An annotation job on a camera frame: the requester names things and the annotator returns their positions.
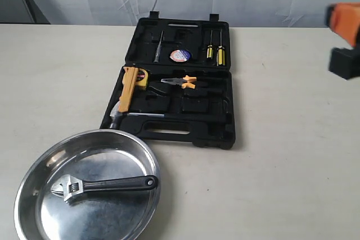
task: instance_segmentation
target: table surface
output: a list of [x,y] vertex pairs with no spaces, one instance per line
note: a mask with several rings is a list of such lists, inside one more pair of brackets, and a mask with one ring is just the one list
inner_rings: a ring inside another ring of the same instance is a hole
[[[134,27],[0,25],[0,231],[31,164],[100,126]],[[233,28],[237,141],[147,141],[163,190],[144,239],[358,239],[360,81],[327,71],[328,29]]]

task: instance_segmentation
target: metal wrench head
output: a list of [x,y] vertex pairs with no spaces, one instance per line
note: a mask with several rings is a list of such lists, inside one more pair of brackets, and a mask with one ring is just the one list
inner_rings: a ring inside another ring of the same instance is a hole
[[53,183],[50,191],[63,197],[64,202],[69,202],[70,199],[84,192],[83,181],[70,174],[65,174]]

